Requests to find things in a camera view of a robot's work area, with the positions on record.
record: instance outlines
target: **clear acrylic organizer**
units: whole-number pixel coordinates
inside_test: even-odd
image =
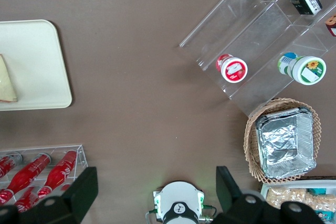
[[[32,161],[32,159],[39,153],[46,153],[51,156],[51,163],[37,176],[37,178],[29,186],[43,186],[47,180],[48,174],[51,169],[65,156],[69,150],[77,151],[77,158],[73,170],[69,174],[68,178],[63,184],[72,184],[75,179],[88,167],[88,163],[85,157],[84,149],[82,145],[69,145],[69,146],[57,146],[57,147],[41,147],[41,148],[31,148],[31,149],[15,149],[0,151],[0,158],[6,156],[7,153],[16,151],[19,152],[23,161],[20,165],[14,167],[7,175],[0,179],[0,190],[6,188],[11,182],[14,175],[20,171],[24,166]],[[19,191],[14,195],[14,197],[6,203],[6,205],[14,204],[26,191],[27,188]]]
[[[323,57],[335,44],[324,22],[336,13],[336,0],[320,0],[315,15],[300,15],[289,0],[221,0],[180,43],[247,115],[252,116],[292,79],[277,63],[285,52]],[[231,54],[248,65],[239,83],[224,80],[216,60]]]

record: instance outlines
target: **red bottle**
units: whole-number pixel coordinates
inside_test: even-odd
[[[0,205],[8,202],[14,194],[29,186],[50,162],[51,157],[48,154],[38,154],[34,158],[34,161],[30,162],[15,174],[6,189],[0,191]]]
[[[52,190],[60,186],[66,180],[74,168],[76,157],[77,151],[68,151],[61,161],[50,171],[44,187],[38,192],[40,199],[50,194]]]
[[[10,152],[0,159],[0,178],[5,176],[15,166],[21,164],[22,156],[19,152]]]
[[[17,206],[19,212],[25,212],[32,208],[39,200],[37,192],[40,190],[40,186],[30,186],[21,196],[21,198],[14,203]]]

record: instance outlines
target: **cheese slice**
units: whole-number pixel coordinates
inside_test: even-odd
[[[16,94],[10,82],[7,68],[0,54],[0,102],[17,102]]]

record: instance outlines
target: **red and white container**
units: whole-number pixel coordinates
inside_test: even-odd
[[[220,56],[216,61],[216,68],[223,78],[230,83],[238,83],[247,75],[246,63],[229,54]]]

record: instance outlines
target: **white tray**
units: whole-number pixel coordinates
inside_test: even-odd
[[[56,28],[46,20],[0,22],[0,54],[17,102],[0,111],[66,108],[72,96]]]
[[[327,194],[336,194],[336,180],[312,179],[289,181],[281,184],[263,184],[260,194],[266,199],[270,187],[285,188],[326,188]]]

